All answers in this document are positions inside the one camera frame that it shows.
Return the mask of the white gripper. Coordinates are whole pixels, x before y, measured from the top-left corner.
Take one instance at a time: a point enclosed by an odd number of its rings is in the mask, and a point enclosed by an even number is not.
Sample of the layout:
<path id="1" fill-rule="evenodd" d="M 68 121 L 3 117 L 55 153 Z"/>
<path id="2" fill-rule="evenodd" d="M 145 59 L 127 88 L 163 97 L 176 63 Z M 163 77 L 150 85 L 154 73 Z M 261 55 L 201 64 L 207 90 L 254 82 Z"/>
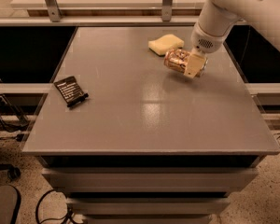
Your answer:
<path id="1" fill-rule="evenodd" d="M 190 42 L 192 48 L 197 52 L 213 53 L 220 49 L 227 37 L 227 34 L 227 30 L 224 30 L 221 35 L 213 32 L 207 33 L 200 27 L 199 23 L 196 23 L 191 33 Z M 207 59 L 204 56 L 190 54 L 184 75 L 190 78 L 199 77 L 202 74 L 206 63 Z"/>

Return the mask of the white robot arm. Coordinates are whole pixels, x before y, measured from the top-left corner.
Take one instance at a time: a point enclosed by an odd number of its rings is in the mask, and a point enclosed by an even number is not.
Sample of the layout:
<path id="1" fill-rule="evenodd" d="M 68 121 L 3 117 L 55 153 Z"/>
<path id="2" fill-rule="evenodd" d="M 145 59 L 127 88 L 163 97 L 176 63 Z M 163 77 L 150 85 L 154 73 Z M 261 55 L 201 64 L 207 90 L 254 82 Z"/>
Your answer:
<path id="1" fill-rule="evenodd" d="M 280 0 L 205 0 L 191 53 L 205 59 L 227 43 L 251 83 L 280 83 Z"/>

